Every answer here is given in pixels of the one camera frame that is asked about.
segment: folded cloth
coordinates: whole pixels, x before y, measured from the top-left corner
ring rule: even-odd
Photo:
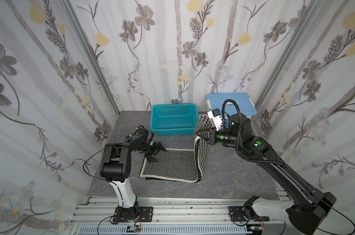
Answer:
[[[207,115],[200,115],[194,131],[212,127]],[[142,165],[140,177],[196,183],[201,181],[209,144],[195,135],[194,149],[166,148],[153,157],[158,162],[148,162],[146,157]]]

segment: robotic arm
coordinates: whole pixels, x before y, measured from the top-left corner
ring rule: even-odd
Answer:
[[[238,111],[229,118],[229,127],[225,125],[224,116],[227,102],[232,102]],[[336,202],[334,195],[322,193],[310,185],[278,156],[267,141],[252,135],[250,120],[240,113],[235,101],[226,100],[223,103],[222,118],[219,109],[208,112],[208,115],[215,127],[198,130],[198,136],[209,144],[222,143],[225,147],[235,148],[241,158],[255,162],[268,172],[293,199],[286,202],[253,196],[244,204],[244,217],[248,220],[261,216],[282,219],[304,234],[313,234]],[[200,134],[203,131],[208,131],[207,135]]]
[[[147,161],[155,162],[157,160],[153,155],[166,151],[160,142],[152,141],[153,132],[149,139],[147,139],[148,135],[149,131],[140,125],[133,134],[126,136],[124,141],[105,145],[99,172],[100,176],[114,188],[119,199],[119,206],[111,221],[113,224],[123,219],[134,221],[140,216],[137,197],[128,180],[131,170],[131,153],[133,151],[145,153]],[[147,221],[147,217],[143,217],[141,221]]]

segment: yellow flower pattern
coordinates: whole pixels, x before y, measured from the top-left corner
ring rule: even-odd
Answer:
[[[206,28],[210,28],[213,25],[214,25],[214,20],[212,18],[208,17],[206,20]]]
[[[354,56],[354,55],[355,55],[355,43],[353,43],[351,47],[349,47],[349,49],[347,49],[346,51],[346,56]]]
[[[247,32],[244,32],[240,35],[240,38],[237,41],[237,44],[240,46],[245,45],[245,44],[249,43],[251,40],[252,39],[251,39],[250,35]]]
[[[43,24],[45,22],[43,9],[35,1],[31,1],[30,19],[37,24]]]
[[[283,97],[279,98],[280,103],[282,103],[283,101],[285,101],[287,105],[291,104],[291,95],[288,92],[285,92],[283,94]]]
[[[90,96],[84,96],[81,100],[81,105],[86,105],[90,102]]]
[[[57,23],[56,24],[58,26],[58,30],[62,35],[65,35],[65,27],[63,24]]]
[[[180,80],[187,81],[187,82],[192,80],[192,78],[188,75],[181,75],[181,76],[179,76],[179,78],[180,78]]]
[[[18,214],[19,211],[20,210],[18,208],[12,210],[12,215],[14,216],[14,215]]]
[[[343,19],[342,25],[347,30],[354,30],[355,29],[355,12],[353,12],[350,15],[346,16]]]
[[[199,12],[202,6],[202,0],[190,0],[187,9],[190,12]]]
[[[67,104],[66,102],[63,102],[63,103],[61,104],[61,107],[62,107],[63,109],[66,109],[66,108],[68,107],[68,104]]]
[[[109,43],[109,38],[107,38],[105,35],[101,34],[101,33],[97,33],[95,35],[95,42],[101,46],[104,47],[106,45],[108,45]]]

